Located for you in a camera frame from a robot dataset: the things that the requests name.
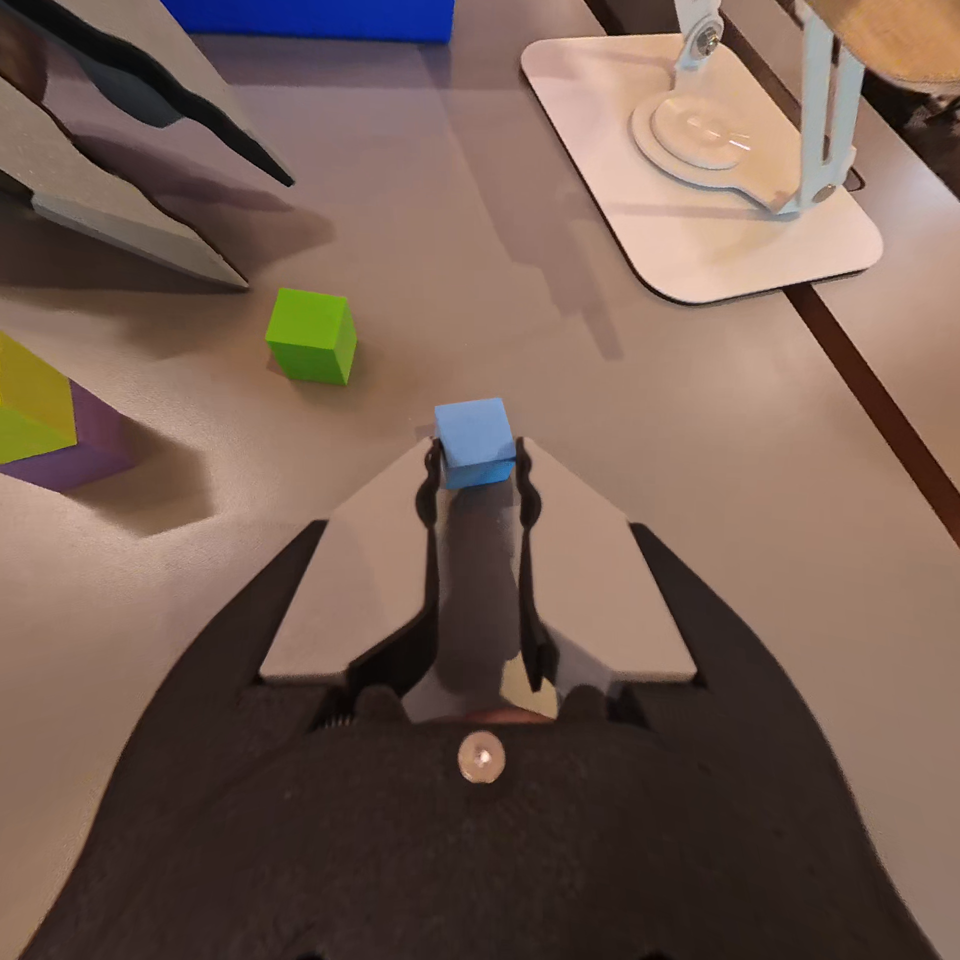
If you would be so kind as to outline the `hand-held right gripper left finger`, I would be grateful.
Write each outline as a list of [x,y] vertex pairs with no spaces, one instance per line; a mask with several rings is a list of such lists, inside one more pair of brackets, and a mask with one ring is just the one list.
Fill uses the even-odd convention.
[[403,697],[439,647],[436,524],[442,447],[424,438],[331,514],[260,668]]

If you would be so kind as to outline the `green foam cube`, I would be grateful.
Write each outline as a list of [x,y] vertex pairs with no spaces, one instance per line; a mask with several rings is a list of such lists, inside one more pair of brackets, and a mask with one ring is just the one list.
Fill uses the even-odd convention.
[[278,289],[265,342],[288,379],[348,385],[357,334],[346,297]]

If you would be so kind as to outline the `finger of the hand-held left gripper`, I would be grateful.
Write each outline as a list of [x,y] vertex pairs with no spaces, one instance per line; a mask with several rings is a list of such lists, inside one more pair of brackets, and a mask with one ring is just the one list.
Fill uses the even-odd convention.
[[234,91],[162,2],[6,1],[2,9],[70,51],[126,114],[156,128],[189,119],[283,186],[294,185]]
[[40,217],[195,279],[246,278],[189,224],[78,149],[45,106],[1,79],[1,170],[28,186]]

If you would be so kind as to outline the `blue plastic bin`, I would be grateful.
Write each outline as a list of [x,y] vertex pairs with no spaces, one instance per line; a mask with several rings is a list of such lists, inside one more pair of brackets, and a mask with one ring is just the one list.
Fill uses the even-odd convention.
[[165,1],[189,34],[440,43],[454,1]]

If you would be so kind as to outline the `blue foam cube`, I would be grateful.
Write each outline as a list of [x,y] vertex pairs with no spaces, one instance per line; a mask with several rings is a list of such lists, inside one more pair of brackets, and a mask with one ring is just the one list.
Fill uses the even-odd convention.
[[434,414],[446,489],[487,486],[510,477],[517,448],[502,398],[441,404]]

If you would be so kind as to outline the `white document stand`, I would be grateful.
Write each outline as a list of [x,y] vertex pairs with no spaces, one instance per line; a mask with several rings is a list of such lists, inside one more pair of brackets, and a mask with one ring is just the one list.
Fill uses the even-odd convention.
[[957,1],[806,1],[871,73],[902,89],[959,92]]
[[706,305],[874,266],[882,234],[845,181],[863,64],[798,2],[800,125],[723,41],[719,2],[679,32],[545,39],[521,68],[638,276]]

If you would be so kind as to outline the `yellow foam cube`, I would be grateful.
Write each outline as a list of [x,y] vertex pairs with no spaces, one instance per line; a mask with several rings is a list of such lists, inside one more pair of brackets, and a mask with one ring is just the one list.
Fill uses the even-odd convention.
[[1,334],[1,464],[77,443],[69,379]]

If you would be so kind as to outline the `purple foam cube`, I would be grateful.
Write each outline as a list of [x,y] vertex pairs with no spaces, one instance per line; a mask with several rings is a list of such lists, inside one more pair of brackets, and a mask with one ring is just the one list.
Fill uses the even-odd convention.
[[3,463],[1,474],[59,494],[131,469],[135,457],[126,419],[95,394],[69,380],[77,442]]

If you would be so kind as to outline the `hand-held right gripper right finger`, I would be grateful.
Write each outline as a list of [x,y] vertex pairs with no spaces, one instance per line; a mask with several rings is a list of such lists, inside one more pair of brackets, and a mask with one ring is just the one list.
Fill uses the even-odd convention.
[[532,438],[515,450],[520,649],[531,689],[690,681],[694,660],[626,514]]

